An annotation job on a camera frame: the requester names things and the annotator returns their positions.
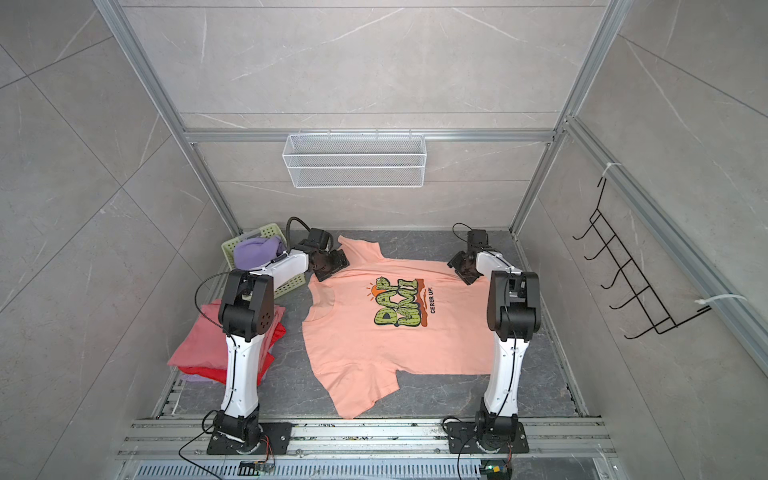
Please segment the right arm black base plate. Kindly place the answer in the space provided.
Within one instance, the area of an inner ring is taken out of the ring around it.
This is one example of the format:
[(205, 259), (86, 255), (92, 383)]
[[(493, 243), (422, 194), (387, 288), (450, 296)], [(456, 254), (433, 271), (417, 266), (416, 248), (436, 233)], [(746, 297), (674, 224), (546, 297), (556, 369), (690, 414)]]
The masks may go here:
[(518, 422), (516, 431), (500, 433), (494, 430), (478, 433), (471, 422), (447, 422), (444, 430), (452, 454), (527, 454), (530, 452), (524, 425)]

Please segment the salmon pink printed t-shirt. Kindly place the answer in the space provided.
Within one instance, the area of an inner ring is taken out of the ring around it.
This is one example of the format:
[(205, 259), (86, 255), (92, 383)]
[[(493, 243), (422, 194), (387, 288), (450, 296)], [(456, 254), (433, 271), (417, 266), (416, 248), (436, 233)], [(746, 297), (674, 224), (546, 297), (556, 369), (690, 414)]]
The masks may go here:
[(377, 243), (339, 241), (349, 265), (311, 279), (302, 333), (313, 374), (340, 417), (355, 418), (398, 391), (400, 371), (490, 374), (487, 279), (467, 285), (444, 263), (390, 259)]

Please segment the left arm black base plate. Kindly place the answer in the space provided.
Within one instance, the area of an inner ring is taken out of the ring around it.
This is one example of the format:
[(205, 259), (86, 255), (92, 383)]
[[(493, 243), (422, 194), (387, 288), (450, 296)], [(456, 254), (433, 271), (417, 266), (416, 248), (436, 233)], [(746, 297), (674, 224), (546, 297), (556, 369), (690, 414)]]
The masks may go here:
[(215, 432), (209, 440), (206, 454), (224, 455), (284, 455), (287, 453), (293, 425), (289, 422), (269, 422), (260, 425), (261, 432), (253, 444), (243, 444)]

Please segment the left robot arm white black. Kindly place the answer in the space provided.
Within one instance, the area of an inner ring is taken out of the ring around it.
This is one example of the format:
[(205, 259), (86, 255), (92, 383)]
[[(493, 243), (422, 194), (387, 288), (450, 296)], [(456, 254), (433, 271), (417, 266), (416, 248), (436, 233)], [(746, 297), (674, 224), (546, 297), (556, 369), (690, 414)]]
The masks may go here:
[(277, 326), (276, 292), (307, 271), (322, 282), (349, 265), (325, 230), (309, 228), (307, 237), (295, 246), (289, 240), (277, 244), (284, 249), (275, 258), (235, 268), (226, 277), (218, 314), (227, 344), (226, 392), (212, 422), (210, 455), (267, 453), (268, 440), (273, 448), (286, 450), (291, 425), (263, 427), (259, 422), (258, 373)]

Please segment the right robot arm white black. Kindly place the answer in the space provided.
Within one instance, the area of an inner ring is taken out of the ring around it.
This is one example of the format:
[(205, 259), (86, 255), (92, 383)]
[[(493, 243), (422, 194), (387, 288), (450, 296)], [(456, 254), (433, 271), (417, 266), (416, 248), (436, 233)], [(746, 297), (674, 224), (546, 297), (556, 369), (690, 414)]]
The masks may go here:
[(487, 325), (494, 334), (489, 383), (475, 417), (474, 439), (481, 449), (497, 450), (518, 438), (518, 389), (530, 342), (541, 326), (539, 277), (518, 269), (492, 248), (488, 233), (469, 228), (466, 249), (448, 262), (465, 284), (490, 282)]

